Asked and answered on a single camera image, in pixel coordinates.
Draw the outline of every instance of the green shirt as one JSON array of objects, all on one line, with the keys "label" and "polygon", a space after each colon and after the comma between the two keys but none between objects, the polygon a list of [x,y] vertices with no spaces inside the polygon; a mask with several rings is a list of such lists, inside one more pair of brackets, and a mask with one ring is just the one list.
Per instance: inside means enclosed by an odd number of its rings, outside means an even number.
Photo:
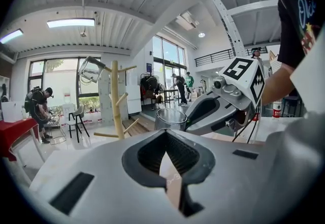
[{"label": "green shirt", "polygon": [[189,87],[189,88],[193,87],[194,79],[192,76],[186,76],[185,81],[186,81],[187,87]]}]

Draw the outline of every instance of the railing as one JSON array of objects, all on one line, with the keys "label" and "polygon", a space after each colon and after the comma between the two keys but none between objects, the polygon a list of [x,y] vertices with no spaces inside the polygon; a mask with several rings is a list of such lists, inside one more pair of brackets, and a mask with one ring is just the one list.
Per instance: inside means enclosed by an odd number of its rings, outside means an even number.
[{"label": "railing", "polygon": [[[252,49],[248,49],[245,51],[246,56],[252,56]],[[260,53],[268,53],[266,47],[262,47],[260,50]],[[234,53],[232,49],[224,50],[224,51],[218,51],[206,56],[202,56],[195,59],[196,66],[203,66],[206,64],[214,63],[217,61],[227,60],[234,58]]]}]

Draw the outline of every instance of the ceiling light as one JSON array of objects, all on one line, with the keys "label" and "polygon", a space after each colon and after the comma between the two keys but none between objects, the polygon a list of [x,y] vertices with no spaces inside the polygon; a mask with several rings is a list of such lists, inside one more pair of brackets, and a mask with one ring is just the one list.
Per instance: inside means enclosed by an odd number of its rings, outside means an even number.
[{"label": "ceiling light", "polygon": [[95,19],[90,18],[68,18],[60,20],[51,20],[47,22],[50,28],[61,26],[95,26]]},{"label": "ceiling light", "polygon": [[21,35],[23,35],[23,32],[21,29],[18,29],[16,31],[12,32],[11,34],[8,34],[5,37],[1,38],[0,42],[5,44],[6,42],[8,42],[18,36],[21,36]]}]

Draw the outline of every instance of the person in green shirt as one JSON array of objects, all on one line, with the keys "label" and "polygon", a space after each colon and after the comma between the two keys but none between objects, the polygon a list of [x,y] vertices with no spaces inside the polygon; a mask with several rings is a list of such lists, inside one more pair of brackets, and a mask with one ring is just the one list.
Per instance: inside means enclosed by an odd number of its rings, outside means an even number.
[{"label": "person in green shirt", "polygon": [[186,85],[189,88],[190,92],[187,91],[187,98],[189,99],[189,101],[191,100],[191,93],[193,92],[193,83],[194,83],[194,79],[192,76],[189,75],[189,72],[186,72]]}]

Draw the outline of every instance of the large window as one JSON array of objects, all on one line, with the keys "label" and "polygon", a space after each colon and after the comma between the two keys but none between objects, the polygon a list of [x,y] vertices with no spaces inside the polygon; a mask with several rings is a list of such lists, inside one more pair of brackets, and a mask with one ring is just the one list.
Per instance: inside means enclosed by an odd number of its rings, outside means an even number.
[{"label": "large window", "polygon": [[159,78],[159,82],[166,89],[170,89],[174,83],[173,73],[185,77],[184,49],[161,37],[155,36],[152,40],[154,75]]},{"label": "large window", "polygon": [[84,105],[85,111],[100,107],[98,84],[83,84],[79,69],[85,58],[65,58],[34,61],[29,67],[28,92],[34,87],[51,87],[54,98],[47,100],[48,107],[59,112],[63,104],[72,103],[76,107]]}]

